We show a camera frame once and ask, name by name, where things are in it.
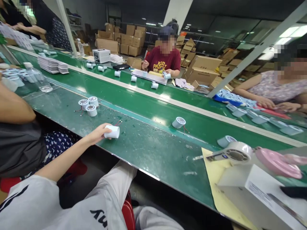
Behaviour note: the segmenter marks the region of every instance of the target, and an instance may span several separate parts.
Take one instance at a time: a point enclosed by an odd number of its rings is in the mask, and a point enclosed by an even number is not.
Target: plastic water bottle
[[[42,74],[42,72],[34,68],[30,62],[24,62],[23,64],[27,69],[27,74],[42,92],[48,93],[52,91],[51,85],[49,84],[45,76]]]
[[[85,57],[84,48],[83,48],[80,38],[77,38],[77,41],[78,41],[78,48],[79,48],[80,55],[81,57],[84,58]]]

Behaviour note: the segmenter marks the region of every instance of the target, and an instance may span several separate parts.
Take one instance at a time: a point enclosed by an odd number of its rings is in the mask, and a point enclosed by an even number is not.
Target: cap
[[[31,62],[24,62],[23,64],[25,65],[26,68],[32,68],[33,67]]]

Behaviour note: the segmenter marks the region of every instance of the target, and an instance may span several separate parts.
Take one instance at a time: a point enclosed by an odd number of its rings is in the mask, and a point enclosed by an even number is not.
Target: stacked cardboard box
[[[141,54],[145,42],[146,28],[127,25],[126,34],[121,34],[121,53],[132,56]]]

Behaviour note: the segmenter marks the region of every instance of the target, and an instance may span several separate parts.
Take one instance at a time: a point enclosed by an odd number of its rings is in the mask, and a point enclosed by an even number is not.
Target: patterned shorts
[[[61,155],[65,150],[70,148],[74,143],[78,141],[78,138],[73,134],[66,134],[64,132],[53,131],[45,135],[45,144],[47,148],[47,154],[44,161],[32,172],[30,172],[26,176],[20,177],[21,180],[32,176],[38,170],[43,168],[46,164],[54,160],[56,157]]]

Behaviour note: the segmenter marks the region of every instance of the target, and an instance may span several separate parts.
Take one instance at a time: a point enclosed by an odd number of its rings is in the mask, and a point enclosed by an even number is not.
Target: white pillar
[[[166,26],[172,19],[176,19],[179,25],[178,33],[180,33],[192,2],[193,0],[170,0],[163,25]]]
[[[219,85],[215,87],[208,97],[214,97],[226,84],[234,79],[239,73],[241,73],[249,64],[251,64],[262,52],[270,45],[274,44],[279,36],[285,32],[288,28],[293,26],[298,20],[306,15],[307,0],[305,0],[296,10],[294,10],[282,23],[280,23],[275,30],[273,30],[266,39],[260,45],[257,45],[255,49],[242,61],[240,64],[228,74]]]

